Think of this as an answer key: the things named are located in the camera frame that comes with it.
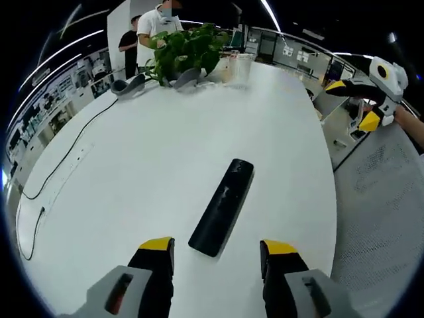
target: potted plant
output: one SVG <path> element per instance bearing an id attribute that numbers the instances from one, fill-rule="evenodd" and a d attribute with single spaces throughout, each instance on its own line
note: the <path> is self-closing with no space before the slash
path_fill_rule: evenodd
<path id="1" fill-rule="evenodd" d="M 147 61 L 146 67 L 153 68 L 146 68 L 146 75 L 159 81 L 161 86 L 169 85 L 169 81 L 177 80 L 184 73 L 197 74 L 198 78 L 204 69 L 209 75 L 228 40 L 226 32 L 208 23 L 190 31 L 161 32 L 150 39 L 154 62 Z"/>

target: wall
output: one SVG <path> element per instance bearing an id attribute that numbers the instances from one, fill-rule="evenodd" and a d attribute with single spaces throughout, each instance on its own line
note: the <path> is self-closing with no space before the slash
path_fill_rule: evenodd
<path id="1" fill-rule="evenodd" d="M 153 10 L 155 6 L 162 3 L 162 0 L 131 0 L 130 19 L 136 15 L 143 15 L 147 11 Z"/>
<path id="2" fill-rule="evenodd" d="M 107 16 L 107 42 L 114 71 L 125 68 L 125 53 L 119 52 L 118 46 L 122 35 L 131 29 L 130 4 L 131 0 L 125 0 Z M 125 71 L 117 73 L 115 77 L 125 80 Z"/>
<path id="3" fill-rule="evenodd" d="M 283 54 L 283 49 L 287 45 L 290 48 L 293 48 L 292 56 L 286 56 Z M 309 54 L 309 58 L 307 62 L 298 61 L 297 53 L 301 51 L 303 48 L 307 48 L 308 50 L 316 52 L 316 55 Z M 313 70 L 312 76 L 315 78 L 319 78 L 320 81 L 323 81 L 324 75 L 327 72 L 328 65 L 330 63 L 331 57 L 320 53 L 314 48 L 304 45 L 299 42 L 295 42 L 288 38 L 283 40 L 283 38 L 279 37 L 276 45 L 276 50 L 274 52 L 274 61 L 277 63 L 281 63 L 287 66 L 291 66 L 292 68 L 297 68 L 298 65 L 305 66 Z"/>

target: human hand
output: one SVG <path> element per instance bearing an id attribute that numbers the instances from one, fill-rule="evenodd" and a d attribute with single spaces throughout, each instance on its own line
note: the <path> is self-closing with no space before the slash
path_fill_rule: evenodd
<path id="1" fill-rule="evenodd" d="M 410 116 L 410 114 L 408 113 L 408 111 L 405 108 L 403 108 L 403 106 L 398 105 L 396 107 L 396 111 L 395 111 L 394 117 L 395 117 L 395 121 L 401 127 L 405 124 L 405 122 L 406 122 L 406 120 L 407 120 L 407 118 L 409 116 Z"/>

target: ceiling light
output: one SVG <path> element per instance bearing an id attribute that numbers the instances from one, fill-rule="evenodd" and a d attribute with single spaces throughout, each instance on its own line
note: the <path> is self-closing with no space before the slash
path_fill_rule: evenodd
<path id="1" fill-rule="evenodd" d="M 180 20 L 180 21 L 184 22 L 184 23 L 193 23 L 195 25 L 202 25 L 203 24 L 202 22 L 196 22 L 196 21 L 188 21 L 188 20 Z"/>
<path id="2" fill-rule="evenodd" d="M 393 32 L 389 33 L 389 43 L 394 43 L 397 39 L 398 37 L 396 36 L 396 34 L 394 34 Z"/>
<path id="3" fill-rule="evenodd" d="M 266 2 L 266 0 L 260 0 L 262 2 L 262 4 L 264 5 L 265 9 L 267 10 L 268 14 L 270 15 L 272 22 L 274 22 L 278 32 L 281 32 L 280 26 L 278 25 L 276 16 L 274 14 L 274 12 L 272 12 L 272 9 L 270 7 L 270 5 L 268 4 L 268 2 Z"/>
<path id="4" fill-rule="evenodd" d="M 89 38 L 90 36 L 102 33 L 104 30 L 99 30 L 96 31 L 94 33 L 91 33 L 89 35 L 83 36 L 82 38 L 79 38 L 78 40 L 73 41 L 72 43 L 69 43 L 67 46 L 65 46 L 64 48 L 61 48 L 59 51 L 57 51 L 56 53 L 54 53 L 53 55 L 51 55 L 51 57 L 49 57 L 47 60 L 45 60 L 43 63 L 41 63 L 39 66 L 37 66 L 37 68 L 32 71 L 31 74 L 28 75 L 28 77 L 26 78 L 26 80 L 22 83 L 22 85 L 19 88 L 19 91 L 22 89 L 23 85 L 25 85 L 27 83 L 27 81 L 35 74 L 37 73 L 37 71 L 39 69 L 41 69 L 41 67 L 43 67 L 44 65 L 46 65 L 46 63 L 48 61 L 50 61 L 51 59 L 53 59 L 53 57 L 55 57 L 56 55 L 58 55 L 59 53 L 63 52 L 65 49 L 69 48 L 70 46 L 73 46 L 74 44 L 78 43 L 79 41 L 85 40 L 86 38 Z"/>
<path id="5" fill-rule="evenodd" d="M 71 58 L 70 60 L 66 61 L 65 63 L 63 63 L 61 66 L 59 66 L 58 68 L 56 68 L 53 72 L 51 72 L 50 74 L 48 74 L 29 94 L 28 96 L 24 99 L 24 101 L 19 105 L 18 109 L 16 110 L 15 114 L 13 115 L 9 125 L 7 126 L 7 129 L 9 129 L 9 127 L 11 126 L 12 122 L 15 120 L 15 117 L 19 114 L 19 111 L 21 110 L 21 108 L 24 106 L 24 104 L 28 101 L 28 99 L 36 92 L 36 90 L 38 88 L 40 88 L 40 86 L 46 81 L 48 80 L 52 75 L 54 75 L 57 71 L 59 71 L 61 68 L 63 68 L 66 64 L 72 62 L 73 60 L 75 60 L 76 58 L 79 58 L 82 54 L 78 54 L 77 56 L 74 56 L 73 58 Z"/>

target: black shirt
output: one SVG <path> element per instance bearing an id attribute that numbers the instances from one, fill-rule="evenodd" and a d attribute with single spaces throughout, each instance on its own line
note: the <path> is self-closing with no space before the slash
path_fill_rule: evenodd
<path id="1" fill-rule="evenodd" d="M 137 33 L 135 31 L 128 31 L 122 35 L 119 47 L 128 46 L 137 42 Z M 127 78 L 131 78 L 135 75 L 135 69 L 137 64 L 137 47 L 130 48 L 125 51 L 125 74 Z"/>

